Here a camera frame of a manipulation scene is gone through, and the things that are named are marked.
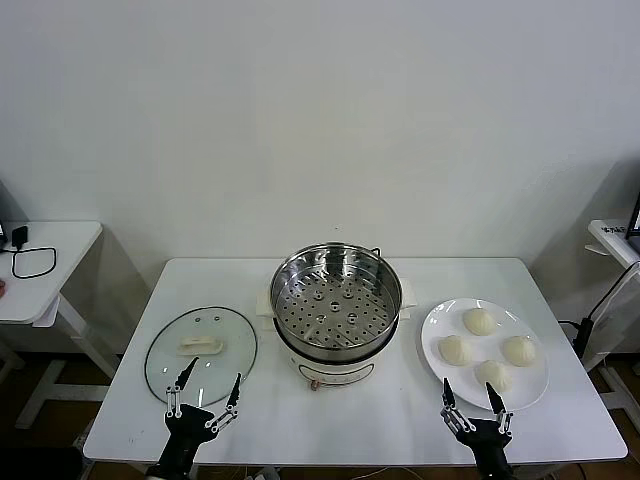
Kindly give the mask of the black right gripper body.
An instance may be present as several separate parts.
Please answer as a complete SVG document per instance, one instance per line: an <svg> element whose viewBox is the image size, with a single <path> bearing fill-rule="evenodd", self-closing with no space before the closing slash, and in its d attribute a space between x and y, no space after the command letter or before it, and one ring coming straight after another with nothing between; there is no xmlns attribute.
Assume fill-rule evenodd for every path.
<svg viewBox="0 0 640 480"><path fill-rule="evenodd" d="M504 452L511 437L499 431L494 420L470 419L474 430L460 430L456 439L471 449L478 473L482 479L513 479L512 467Z"/></svg>

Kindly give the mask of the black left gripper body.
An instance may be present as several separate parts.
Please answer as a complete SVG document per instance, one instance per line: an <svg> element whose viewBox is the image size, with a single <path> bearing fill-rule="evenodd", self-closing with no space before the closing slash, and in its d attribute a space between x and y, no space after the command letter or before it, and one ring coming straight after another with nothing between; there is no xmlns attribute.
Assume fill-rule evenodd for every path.
<svg viewBox="0 0 640 480"><path fill-rule="evenodd" d="M199 447L217 437L213 413L187 404L180 413L165 417L169 439L159 460L147 469L148 479L189 479Z"/></svg>

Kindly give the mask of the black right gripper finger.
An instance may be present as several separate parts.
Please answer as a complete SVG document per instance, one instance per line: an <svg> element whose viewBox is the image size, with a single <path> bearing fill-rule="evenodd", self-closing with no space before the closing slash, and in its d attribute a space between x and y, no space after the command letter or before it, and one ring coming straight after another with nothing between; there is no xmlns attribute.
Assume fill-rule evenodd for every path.
<svg viewBox="0 0 640 480"><path fill-rule="evenodd" d="M451 431L474 431L475 426L456 407L455 396L447 378L443 379L443 408L440 415Z"/></svg>
<svg viewBox="0 0 640 480"><path fill-rule="evenodd" d="M498 423L498 430L499 431L509 431L513 413L509 412L506 409L506 407L504 405L504 402L502 400L502 397L494 389L494 387L492 386L492 384L490 382L486 382L485 386L486 386L486 389L487 389L488 398L489 398L489 401L490 401L490 405L491 405L492 411L496 416L496 422Z"/></svg>

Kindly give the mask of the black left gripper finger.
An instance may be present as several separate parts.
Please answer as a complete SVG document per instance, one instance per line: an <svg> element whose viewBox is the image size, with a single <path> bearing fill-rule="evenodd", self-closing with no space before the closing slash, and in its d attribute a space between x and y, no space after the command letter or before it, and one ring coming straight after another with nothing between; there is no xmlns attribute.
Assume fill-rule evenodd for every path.
<svg viewBox="0 0 640 480"><path fill-rule="evenodd" d="M184 390L198 360L198 357L194 357L187 367L180 372L176 381L166 388L166 416L182 415L181 393Z"/></svg>
<svg viewBox="0 0 640 480"><path fill-rule="evenodd" d="M225 405L224 411L217 417L212 418L206 422L206 427L211 431L221 431L233 420L238 417L238 403L240 397L240 385L242 383L242 374L240 372L236 375L233 388L230 392L228 400Z"/></svg>

